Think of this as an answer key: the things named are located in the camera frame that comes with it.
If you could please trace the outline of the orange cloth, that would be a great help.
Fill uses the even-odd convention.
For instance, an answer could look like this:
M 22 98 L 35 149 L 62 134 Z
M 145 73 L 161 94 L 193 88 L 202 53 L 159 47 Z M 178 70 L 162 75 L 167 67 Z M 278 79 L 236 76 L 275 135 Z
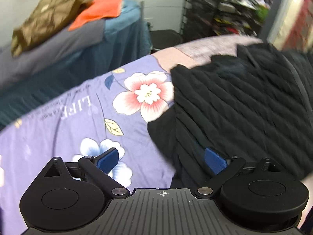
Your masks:
M 124 0 L 94 0 L 91 6 L 77 16 L 68 30 L 76 30 L 89 22 L 100 19 L 119 17 L 122 11 L 123 1 Z

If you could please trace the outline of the purple floral bed sheet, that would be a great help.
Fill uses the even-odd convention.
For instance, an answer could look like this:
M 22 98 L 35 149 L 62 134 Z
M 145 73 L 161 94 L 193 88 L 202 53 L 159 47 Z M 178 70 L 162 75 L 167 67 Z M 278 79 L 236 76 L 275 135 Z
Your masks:
M 1 132 L 1 233 L 26 230 L 20 199 L 55 156 L 75 162 L 114 147 L 114 180 L 128 189 L 168 188 L 174 168 L 152 142 L 147 124 L 172 105 L 171 69 L 234 56 L 237 45 L 258 42 L 232 34 L 160 50 L 85 81 L 7 126 Z

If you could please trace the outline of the black quilted jacket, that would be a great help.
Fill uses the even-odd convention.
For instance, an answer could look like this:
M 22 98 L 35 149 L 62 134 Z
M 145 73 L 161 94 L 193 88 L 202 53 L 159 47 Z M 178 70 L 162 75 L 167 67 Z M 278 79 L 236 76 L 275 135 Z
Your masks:
M 204 185 L 215 161 L 271 158 L 299 180 L 312 173 L 312 53 L 259 43 L 236 56 L 171 70 L 174 103 L 148 133 L 175 168 L 171 187 Z

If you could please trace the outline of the olive green jacket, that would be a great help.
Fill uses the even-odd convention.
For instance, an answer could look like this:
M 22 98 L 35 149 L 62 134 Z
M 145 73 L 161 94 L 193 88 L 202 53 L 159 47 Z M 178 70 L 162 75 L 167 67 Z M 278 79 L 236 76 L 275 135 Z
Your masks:
M 13 57 L 27 52 L 60 32 L 93 0 L 40 0 L 30 16 L 14 28 L 11 41 Z

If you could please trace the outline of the grey and teal bed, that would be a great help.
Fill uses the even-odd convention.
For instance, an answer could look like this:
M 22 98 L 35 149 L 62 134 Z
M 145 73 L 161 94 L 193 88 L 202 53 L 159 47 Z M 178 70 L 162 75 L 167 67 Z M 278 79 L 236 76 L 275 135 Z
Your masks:
M 18 57 L 1 48 L 1 128 L 86 80 L 151 50 L 143 7 L 124 0 L 117 18 L 61 32 Z

